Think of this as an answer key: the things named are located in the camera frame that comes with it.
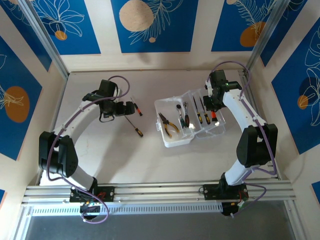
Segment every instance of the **ventilation grille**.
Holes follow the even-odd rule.
[[[134,215],[134,214],[183,214],[183,213],[220,213],[223,211],[222,204],[212,203],[183,203],[183,204],[116,204],[109,205],[110,215]],[[32,216],[75,216],[79,215],[79,206],[35,206]],[[101,214],[98,209],[91,215]]]

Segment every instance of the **plastic tool box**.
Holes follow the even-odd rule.
[[[226,121],[222,113],[220,111],[215,113],[217,121],[214,122],[212,121],[211,111],[207,111],[206,107],[204,107],[210,119],[210,124],[207,124],[206,118],[204,116],[204,110],[199,99],[200,97],[203,102],[203,96],[207,94],[208,91],[206,91],[204,88],[200,88],[197,90],[189,90],[181,96],[159,99],[154,102],[155,111],[157,115],[156,129],[161,132],[164,145],[167,148],[189,144],[195,137],[199,139],[205,139],[222,135],[226,132]],[[193,97],[196,101],[198,112],[202,117],[202,124],[198,119],[197,110]],[[182,116],[184,118],[186,114],[185,108],[183,107],[184,102],[188,103],[187,113],[190,120],[189,127],[187,128],[182,128],[180,123],[179,112],[176,109],[176,106],[178,104],[181,105]],[[172,137],[169,137],[165,131],[163,121],[159,117],[159,113],[162,113],[165,116],[165,118],[169,120],[169,122],[175,124],[179,129],[179,133],[177,133],[172,126],[168,125],[167,129],[169,133],[172,135]]]

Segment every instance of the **orange circle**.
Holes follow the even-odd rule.
[[[153,44],[153,43],[156,42],[156,39],[155,39],[154,37],[150,37],[150,38],[149,38],[149,42]]]
[[[241,34],[240,44],[246,48],[254,47],[265,25],[264,21],[260,21],[247,27]]]
[[[141,32],[154,22],[154,14],[147,3],[129,0],[121,7],[119,18],[122,26],[130,32]]]
[[[19,86],[12,86],[6,92],[5,98],[9,100],[5,104],[6,115],[16,123],[23,123],[29,113],[30,102],[27,92]]]
[[[302,110],[308,107],[308,98],[305,95],[301,95],[298,98],[298,107],[301,108]]]
[[[58,31],[56,31],[56,32],[54,33],[54,35],[55,35],[55,37],[56,37],[57,39],[59,39],[59,40],[61,40],[61,41],[64,41],[64,40],[67,39],[67,34],[66,34],[64,31],[58,30]]]

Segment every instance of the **floral wall print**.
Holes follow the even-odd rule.
[[[318,203],[320,204],[320,181],[314,182],[311,185],[312,185],[315,197]]]
[[[26,16],[21,11],[18,0],[0,0],[0,6],[23,36],[24,40],[28,43],[43,67],[48,71],[52,60],[30,26]]]
[[[211,51],[251,51],[276,2],[277,0],[225,0]],[[290,14],[290,11],[286,11],[283,18],[288,18]]]
[[[84,0],[33,0],[61,55],[100,54]]]
[[[260,57],[266,66],[308,0],[291,0]]]
[[[5,201],[6,195],[7,193],[5,192],[5,190],[0,189],[0,209]]]
[[[17,160],[41,90],[0,37],[0,154]]]
[[[111,0],[122,53],[189,52],[198,0]]]
[[[320,144],[320,18],[272,85],[299,153]]]

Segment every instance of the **metal frame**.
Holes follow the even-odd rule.
[[[247,63],[249,69],[253,68],[256,60],[260,57],[262,50],[266,46],[289,2],[290,0],[282,0],[276,3],[274,11],[272,11]],[[56,64],[65,81],[67,81],[69,75],[68,70],[42,21],[32,7],[32,4],[28,0],[18,0],[18,3],[41,43],[52,58],[52,61]],[[240,70],[239,74],[243,83],[246,83],[248,79],[243,71]],[[258,113],[259,111],[250,88],[248,88],[246,95]],[[63,94],[61,95],[58,108],[60,108],[63,99],[62,96]],[[266,178],[248,179],[247,182],[260,184],[268,189],[266,195],[260,201],[284,201],[296,239],[309,239],[306,228],[304,228],[304,222],[299,215],[295,203],[296,196],[290,181]],[[204,196],[199,193],[199,188],[203,184],[217,183],[218,181],[106,184],[106,186],[115,187],[114,202],[108,202],[107,205],[110,208],[110,214],[221,212],[222,202],[225,202],[225,200],[207,201],[204,199]],[[80,204],[69,203],[70,193],[71,190],[69,186],[28,186],[21,203],[19,219],[15,228],[16,232],[11,239],[25,239],[32,216],[79,215]],[[248,193],[250,196],[249,201],[253,201],[261,195],[262,190],[248,186]],[[106,214],[106,212],[106,209],[102,210],[102,214]]]
[[[274,9],[266,21],[265,27],[263,28],[263,31],[252,50],[252,54],[248,60],[248,63],[246,64],[249,70],[252,70],[255,62],[260,57],[289,3],[290,0],[280,0],[274,5]]]
[[[296,239],[308,239],[289,180],[262,178],[248,179],[247,182],[263,185],[268,189],[261,201],[284,201]],[[103,184],[103,186],[115,187],[113,202],[106,202],[110,215],[216,213],[222,212],[222,203],[230,200],[205,200],[199,188],[204,184],[217,183],[218,181],[191,181]],[[253,201],[262,193],[261,188],[252,186],[247,188],[249,201]],[[68,185],[28,186],[21,203],[17,231],[11,239],[24,239],[32,216],[79,216],[80,203],[70,203],[70,194],[71,189]],[[103,208],[100,214],[107,214],[106,209]]]
[[[34,7],[32,6],[32,3],[29,0],[17,0],[17,1],[19,3],[20,9],[22,10],[26,19],[30,23],[35,34],[41,41],[45,50],[49,54],[50,58],[55,63],[63,79],[67,81],[69,76],[68,69],[65,66],[64,62],[62,61],[55,44],[53,43],[51,37],[49,36],[45,26],[43,25]]]

